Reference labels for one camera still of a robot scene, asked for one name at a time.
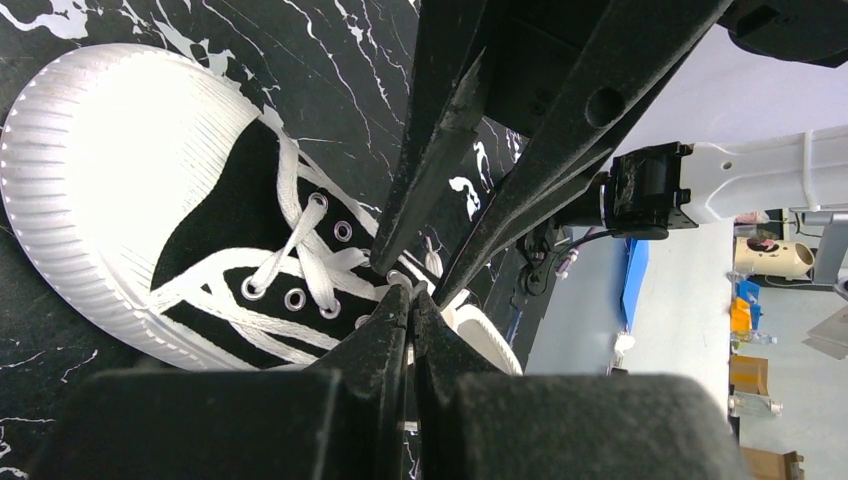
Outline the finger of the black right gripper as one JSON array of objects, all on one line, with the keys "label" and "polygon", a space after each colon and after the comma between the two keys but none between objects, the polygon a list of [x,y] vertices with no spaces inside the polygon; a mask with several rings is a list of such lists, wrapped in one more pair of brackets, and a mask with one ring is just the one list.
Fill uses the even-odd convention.
[{"label": "finger of the black right gripper", "polygon": [[500,49],[505,1],[424,1],[393,184],[370,254],[385,274],[476,139]]}]

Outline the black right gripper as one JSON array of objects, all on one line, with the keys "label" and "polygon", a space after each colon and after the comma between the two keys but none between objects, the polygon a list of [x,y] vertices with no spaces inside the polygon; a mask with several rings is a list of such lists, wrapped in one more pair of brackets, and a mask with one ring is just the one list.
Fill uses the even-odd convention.
[{"label": "black right gripper", "polygon": [[843,1],[612,1],[604,9],[602,1],[510,5],[489,117],[529,136],[564,83],[448,264],[433,293],[438,306],[587,188],[580,174],[617,148],[719,18],[633,139],[751,140],[847,121]]}]

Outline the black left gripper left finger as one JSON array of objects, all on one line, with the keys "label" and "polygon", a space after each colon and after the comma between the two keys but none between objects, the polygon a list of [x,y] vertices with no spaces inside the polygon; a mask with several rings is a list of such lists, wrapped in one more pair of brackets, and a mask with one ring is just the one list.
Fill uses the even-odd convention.
[{"label": "black left gripper left finger", "polygon": [[409,292],[299,370],[117,370],[72,397],[37,479],[398,479]]}]

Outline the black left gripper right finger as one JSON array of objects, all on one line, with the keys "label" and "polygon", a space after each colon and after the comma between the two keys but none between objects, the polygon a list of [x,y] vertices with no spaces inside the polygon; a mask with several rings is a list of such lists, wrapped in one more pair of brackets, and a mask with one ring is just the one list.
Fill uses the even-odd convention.
[{"label": "black left gripper right finger", "polygon": [[515,376],[410,311],[424,479],[745,479],[724,413],[669,375]]}]

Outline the white shoelace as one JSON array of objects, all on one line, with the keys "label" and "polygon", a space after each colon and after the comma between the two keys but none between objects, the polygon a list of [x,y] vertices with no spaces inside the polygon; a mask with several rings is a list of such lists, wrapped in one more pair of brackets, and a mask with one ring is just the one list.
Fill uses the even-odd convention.
[{"label": "white shoelace", "polygon": [[351,270],[370,262],[368,255],[359,248],[347,248],[325,257],[320,255],[315,228],[329,207],[323,194],[314,192],[306,204],[301,205],[297,195],[283,192],[278,195],[278,202],[283,212],[295,215],[289,221],[291,235],[281,249],[273,252],[243,281],[241,294],[245,299],[261,299],[279,274],[291,274],[294,268],[299,269],[306,282],[306,292],[302,296],[314,300],[319,313],[326,319],[335,319],[341,314],[341,303],[335,294],[338,289],[375,302],[382,300],[393,286],[408,292],[413,290],[412,278],[396,270],[390,271],[383,286],[357,279]]}]

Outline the black and white sneaker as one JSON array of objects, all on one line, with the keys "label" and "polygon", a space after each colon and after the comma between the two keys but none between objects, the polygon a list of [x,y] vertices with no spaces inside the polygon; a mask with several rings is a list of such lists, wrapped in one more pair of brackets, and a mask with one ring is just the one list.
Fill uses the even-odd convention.
[{"label": "black and white sneaker", "polygon": [[[298,268],[249,301],[243,281],[292,232],[278,202],[319,192],[320,255],[370,258],[377,221],[223,77],[179,54],[104,44],[67,52],[21,89],[1,134],[1,200],[47,283],[120,341],[187,370],[307,366],[381,301],[335,291],[326,319]],[[390,271],[433,288],[442,261],[400,255]]]}]

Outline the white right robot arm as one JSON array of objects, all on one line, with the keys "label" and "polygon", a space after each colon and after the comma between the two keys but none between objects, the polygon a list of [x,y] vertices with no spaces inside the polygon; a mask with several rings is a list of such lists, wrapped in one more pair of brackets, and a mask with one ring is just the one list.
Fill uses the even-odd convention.
[{"label": "white right robot arm", "polygon": [[553,220],[665,239],[847,200],[843,1],[425,1],[398,169],[371,250],[388,272],[489,117],[528,140],[434,301]]}]

